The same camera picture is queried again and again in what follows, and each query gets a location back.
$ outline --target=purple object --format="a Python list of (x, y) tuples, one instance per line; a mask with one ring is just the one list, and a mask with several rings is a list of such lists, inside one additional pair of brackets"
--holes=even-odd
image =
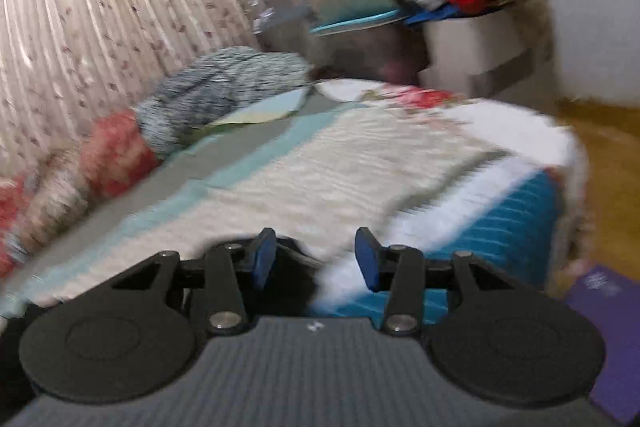
[(626, 425), (640, 413), (640, 285), (596, 266), (577, 280), (565, 302), (600, 330), (607, 346), (590, 398)]

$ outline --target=curtain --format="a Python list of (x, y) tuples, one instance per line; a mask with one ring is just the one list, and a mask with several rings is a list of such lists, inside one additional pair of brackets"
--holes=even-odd
[(0, 176), (196, 56), (253, 45), (247, 13), (246, 0), (0, 0)]

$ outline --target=metal bolt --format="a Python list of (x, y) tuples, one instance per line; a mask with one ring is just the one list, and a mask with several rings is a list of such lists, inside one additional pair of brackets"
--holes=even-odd
[(242, 318), (237, 313), (218, 312), (209, 317), (209, 324), (217, 330), (228, 330), (240, 324), (241, 320)]
[(391, 315), (386, 320), (386, 327), (396, 333), (406, 333), (407, 331), (415, 330), (418, 325), (418, 321), (411, 315), (399, 314)]

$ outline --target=black circular disc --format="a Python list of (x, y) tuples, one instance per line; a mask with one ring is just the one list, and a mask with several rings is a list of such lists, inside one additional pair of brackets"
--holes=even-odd
[(45, 393), (79, 403), (113, 403), (150, 393), (190, 361), (190, 324), (150, 292), (84, 296), (36, 320), (20, 362)]
[(476, 396), (544, 407), (586, 395), (604, 363), (598, 330), (535, 292), (479, 292), (431, 331), (431, 356)]

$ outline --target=wooden floor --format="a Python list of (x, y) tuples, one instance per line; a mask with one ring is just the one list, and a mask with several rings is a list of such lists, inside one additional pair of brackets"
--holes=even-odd
[(640, 280), (640, 108), (562, 102), (559, 117), (586, 145), (592, 257)]

